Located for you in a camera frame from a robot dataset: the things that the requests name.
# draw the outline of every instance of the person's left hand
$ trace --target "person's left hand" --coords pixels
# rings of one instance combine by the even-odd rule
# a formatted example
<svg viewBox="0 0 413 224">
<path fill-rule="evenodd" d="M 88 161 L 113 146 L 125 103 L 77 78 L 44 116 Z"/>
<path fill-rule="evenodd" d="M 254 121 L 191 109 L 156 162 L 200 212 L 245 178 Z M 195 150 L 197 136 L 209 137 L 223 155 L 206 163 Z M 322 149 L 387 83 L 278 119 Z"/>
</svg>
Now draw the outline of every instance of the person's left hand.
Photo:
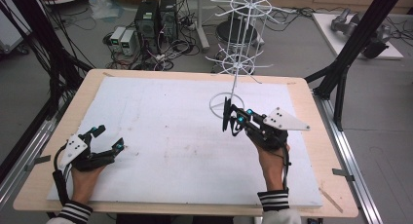
<svg viewBox="0 0 413 224">
<path fill-rule="evenodd" d="M 94 186 L 100 173 L 105 167 L 96 168 L 92 171 L 81 172 L 72 168 L 73 196 L 72 201 L 86 205 L 94 192 Z"/>
</svg>

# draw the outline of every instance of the white bracket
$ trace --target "white bracket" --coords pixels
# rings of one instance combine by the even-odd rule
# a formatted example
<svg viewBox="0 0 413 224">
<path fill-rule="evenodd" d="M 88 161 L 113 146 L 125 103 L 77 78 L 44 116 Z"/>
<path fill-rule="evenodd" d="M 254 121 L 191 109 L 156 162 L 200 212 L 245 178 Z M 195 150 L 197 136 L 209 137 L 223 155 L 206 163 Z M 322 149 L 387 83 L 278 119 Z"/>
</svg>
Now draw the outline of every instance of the white bracket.
<svg viewBox="0 0 413 224">
<path fill-rule="evenodd" d="M 310 126 L 277 107 L 267 118 L 264 124 L 279 130 L 308 131 Z"/>
<path fill-rule="evenodd" d="M 66 149 L 64 150 L 63 157 L 61 158 L 58 167 L 65 168 L 87 148 L 88 145 L 83 142 L 83 140 L 80 139 L 76 134 L 73 134 L 67 141 Z"/>
</svg>

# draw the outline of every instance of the black device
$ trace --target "black device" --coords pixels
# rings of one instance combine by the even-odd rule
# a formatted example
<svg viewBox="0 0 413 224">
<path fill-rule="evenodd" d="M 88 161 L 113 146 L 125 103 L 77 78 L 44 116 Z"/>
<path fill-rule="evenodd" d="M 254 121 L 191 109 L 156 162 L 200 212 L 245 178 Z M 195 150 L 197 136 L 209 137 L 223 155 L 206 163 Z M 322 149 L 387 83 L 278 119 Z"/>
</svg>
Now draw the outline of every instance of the black device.
<svg viewBox="0 0 413 224">
<path fill-rule="evenodd" d="M 346 8 L 340 16 L 331 21 L 332 31 L 341 31 L 345 36 L 350 37 L 356 30 L 358 24 L 364 16 L 364 13 L 355 14 L 349 23 L 347 21 L 347 15 L 350 13 L 350 9 Z M 381 24 L 377 30 L 371 35 L 369 42 L 365 45 L 361 54 L 367 58 L 374 58 L 381 52 L 387 49 L 389 46 L 386 43 L 391 39 L 391 29 L 389 25 Z"/>
<path fill-rule="evenodd" d="M 91 171 L 95 168 L 100 168 L 114 163 L 116 156 L 118 156 L 118 154 L 125 149 L 123 138 L 120 138 L 118 141 L 116 141 L 116 143 L 112 145 L 111 149 L 105 152 L 93 153 L 91 150 L 91 142 L 93 137 L 100 136 L 105 130 L 106 128 L 104 125 L 100 125 L 98 128 L 93 127 L 84 134 L 78 134 L 78 140 L 68 140 L 68 142 L 62 147 L 60 147 L 60 149 L 57 151 L 54 158 L 55 171 L 53 172 L 53 178 L 56 184 L 58 197 L 62 205 L 66 204 L 69 201 L 65 179 L 65 177 L 67 177 L 68 174 L 69 165 L 63 164 L 63 166 L 65 167 L 63 173 L 57 167 L 58 155 L 61 153 L 61 151 L 65 149 L 70 149 L 70 152 L 68 153 L 69 158 L 74 157 L 71 154 L 80 152 L 77 155 L 77 157 L 75 157 L 73 160 L 67 161 L 68 164 L 71 164 L 74 168 L 76 168 L 79 171 Z"/>
<path fill-rule="evenodd" d="M 161 0 L 159 11 L 161 13 L 164 40 L 168 40 L 171 43 L 178 39 L 176 0 Z"/>
<path fill-rule="evenodd" d="M 137 37 L 140 47 L 144 52 L 149 51 L 153 55 L 160 53 L 158 45 L 162 42 L 161 17 L 157 0 L 142 0 L 134 17 Z"/>
<path fill-rule="evenodd" d="M 227 97 L 225 97 L 222 131 L 227 130 L 228 124 L 230 124 L 233 136 L 237 136 L 238 133 L 245 130 L 246 135 L 251 141 L 263 150 L 273 153 L 282 149 L 282 160 L 284 165 L 284 179 L 282 186 L 283 189 L 287 189 L 286 177 L 288 174 L 288 167 L 291 165 L 288 150 L 286 148 L 288 132 L 278 130 L 265 124 L 264 119 L 266 117 L 266 115 L 259 115 L 251 109 L 245 111 L 242 108 L 238 108 L 235 104 L 231 103 L 231 98 L 227 99 Z"/>
</svg>

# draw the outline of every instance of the computer tower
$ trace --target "computer tower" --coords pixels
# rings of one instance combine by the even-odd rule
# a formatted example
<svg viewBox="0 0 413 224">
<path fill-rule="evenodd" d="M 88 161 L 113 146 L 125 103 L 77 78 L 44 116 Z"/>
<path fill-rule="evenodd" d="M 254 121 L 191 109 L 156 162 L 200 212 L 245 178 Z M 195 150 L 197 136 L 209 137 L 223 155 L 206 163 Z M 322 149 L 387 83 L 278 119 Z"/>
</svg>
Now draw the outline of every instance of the computer tower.
<svg viewBox="0 0 413 224">
<path fill-rule="evenodd" d="M 160 18 L 157 0 L 142 0 L 134 17 L 140 46 L 153 55 L 160 52 L 158 42 L 162 43 Z"/>
<path fill-rule="evenodd" d="M 178 39 L 178 18 L 176 0 L 161 0 L 159 7 L 164 39 L 169 43 Z"/>
</svg>

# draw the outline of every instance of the white sleeve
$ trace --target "white sleeve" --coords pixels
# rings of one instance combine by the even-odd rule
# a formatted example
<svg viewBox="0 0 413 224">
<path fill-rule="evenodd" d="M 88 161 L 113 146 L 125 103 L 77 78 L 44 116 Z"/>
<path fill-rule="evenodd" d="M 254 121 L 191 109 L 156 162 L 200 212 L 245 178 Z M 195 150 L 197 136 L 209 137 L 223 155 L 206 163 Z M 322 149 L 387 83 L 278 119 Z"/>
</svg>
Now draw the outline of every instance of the white sleeve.
<svg viewBox="0 0 413 224">
<path fill-rule="evenodd" d="M 73 201 L 67 202 L 56 218 L 47 224 L 87 224 L 93 210 L 87 205 Z"/>
<path fill-rule="evenodd" d="M 289 207 L 288 190 L 258 193 L 264 210 L 262 224 L 300 224 L 301 217 L 297 210 Z"/>
</svg>

